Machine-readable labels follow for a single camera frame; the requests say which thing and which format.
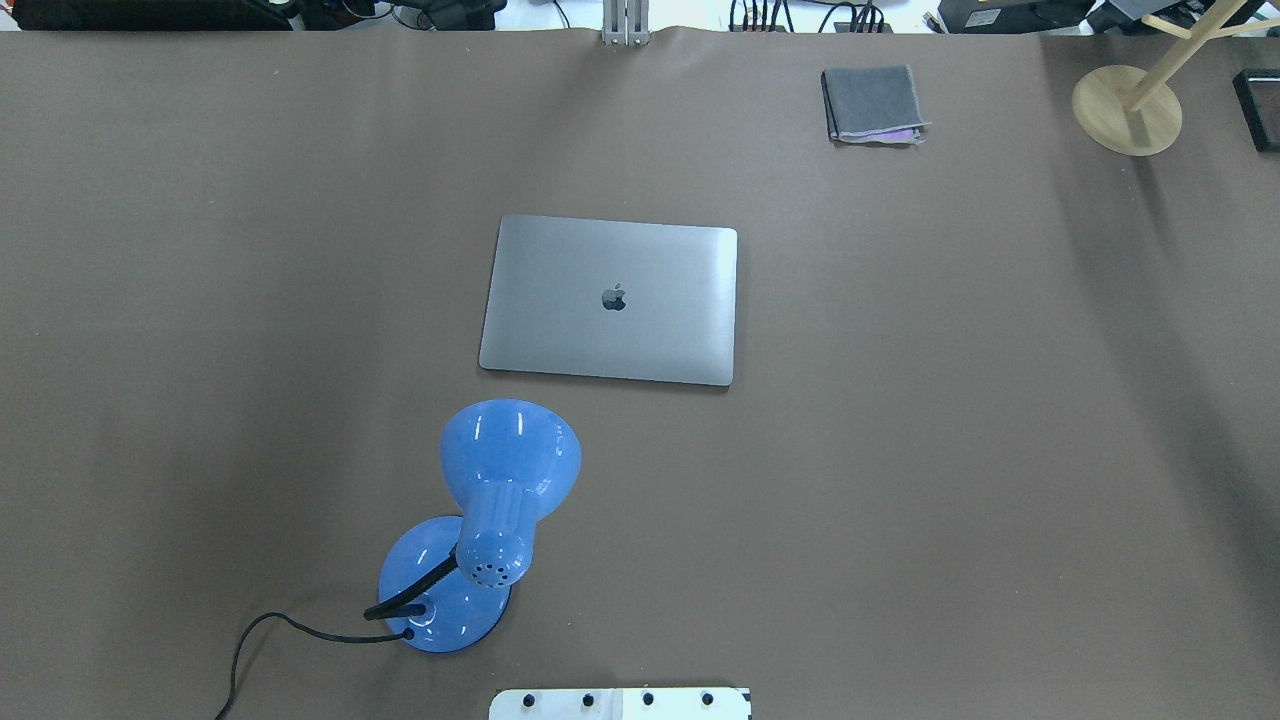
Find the aluminium frame post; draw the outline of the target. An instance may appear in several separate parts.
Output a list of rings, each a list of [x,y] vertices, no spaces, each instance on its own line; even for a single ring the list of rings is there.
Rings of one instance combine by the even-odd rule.
[[[602,3],[602,42],[605,46],[645,46],[650,42],[648,0]]]

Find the wooden stand with round base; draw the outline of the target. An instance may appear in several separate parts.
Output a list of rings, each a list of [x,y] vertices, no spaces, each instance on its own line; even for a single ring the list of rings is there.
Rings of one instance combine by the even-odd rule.
[[[1071,111],[1079,127],[1097,145],[1132,158],[1169,149],[1183,126],[1181,105],[1169,87],[1170,78],[1211,40],[1277,28],[1277,18],[1231,23],[1244,5],[1216,1],[1190,28],[1143,15],[1143,24],[1176,42],[1148,70],[1107,65],[1083,76],[1071,92]]]

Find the grey folded cloth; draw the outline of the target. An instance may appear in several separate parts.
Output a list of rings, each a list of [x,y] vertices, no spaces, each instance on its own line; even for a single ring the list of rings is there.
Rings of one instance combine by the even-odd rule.
[[[831,141],[888,146],[924,142],[929,122],[922,115],[909,65],[826,68],[820,87]]]

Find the dark brown tray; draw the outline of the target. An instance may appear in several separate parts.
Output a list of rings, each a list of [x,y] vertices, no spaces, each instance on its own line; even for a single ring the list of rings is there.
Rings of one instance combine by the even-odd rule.
[[[1244,69],[1231,83],[1254,149],[1279,152],[1277,69]]]

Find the blue desk lamp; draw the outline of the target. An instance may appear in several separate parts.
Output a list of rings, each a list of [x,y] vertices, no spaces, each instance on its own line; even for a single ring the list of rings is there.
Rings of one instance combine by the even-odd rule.
[[[573,428],[521,398],[490,398],[444,424],[439,459],[457,512],[410,528],[388,551],[369,621],[425,653],[489,635],[532,566],[539,524],[570,496],[582,464]]]

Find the grey laptop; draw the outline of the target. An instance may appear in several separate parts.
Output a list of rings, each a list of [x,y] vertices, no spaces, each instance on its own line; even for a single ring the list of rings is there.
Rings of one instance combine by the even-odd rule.
[[[739,232],[507,214],[477,363],[727,387],[735,377]]]

